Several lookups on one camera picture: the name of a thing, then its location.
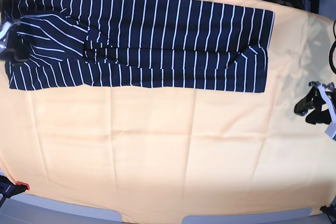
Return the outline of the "yellow table cloth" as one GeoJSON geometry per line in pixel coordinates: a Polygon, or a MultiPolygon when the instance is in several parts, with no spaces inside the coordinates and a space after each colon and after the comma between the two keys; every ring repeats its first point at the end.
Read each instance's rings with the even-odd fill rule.
{"type": "Polygon", "coordinates": [[[79,86],[11,90],[1,72],[1,170],[31,195],[118,211],[123,221],[298,208],[335,197],[335,141],[293,113],[310,81],[335,80],[332,20],[275,13],[264,93],[79,86]]]}

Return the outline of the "black clamp right corner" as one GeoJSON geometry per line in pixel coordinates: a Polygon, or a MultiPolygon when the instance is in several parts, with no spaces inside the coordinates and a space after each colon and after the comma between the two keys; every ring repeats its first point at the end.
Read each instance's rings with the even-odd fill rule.
{"type": "Polygon", "coordinates": [[[332,224],[336,223],[336,208],[335,205],[331,204],[329,207],[328,206],[322,206],[320,208],[320,211],[327,215],[328,219],[332,224]]]}

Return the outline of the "red black clamp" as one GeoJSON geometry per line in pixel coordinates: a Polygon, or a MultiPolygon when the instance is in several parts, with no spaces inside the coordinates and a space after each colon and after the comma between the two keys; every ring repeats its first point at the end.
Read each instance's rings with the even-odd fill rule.
{"type": "Polygon", "coordinates": [[[0,179],[1,194],[5,198],[11,198],[12,196],[21,194],[27,190],[30,190],[28,184],[17,182],[12,183],[7,177],[1,175],[0,179]]]}

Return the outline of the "navy white striped T-shirt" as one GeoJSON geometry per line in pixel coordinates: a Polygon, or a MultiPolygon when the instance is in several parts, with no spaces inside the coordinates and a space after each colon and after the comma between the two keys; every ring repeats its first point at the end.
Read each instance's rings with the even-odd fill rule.
{"type": "Polygon", "coordinates": [[[11,89],[138,86],[262,93],[275,15],[197,0],[6,0],[28,60],[11,89]]]}

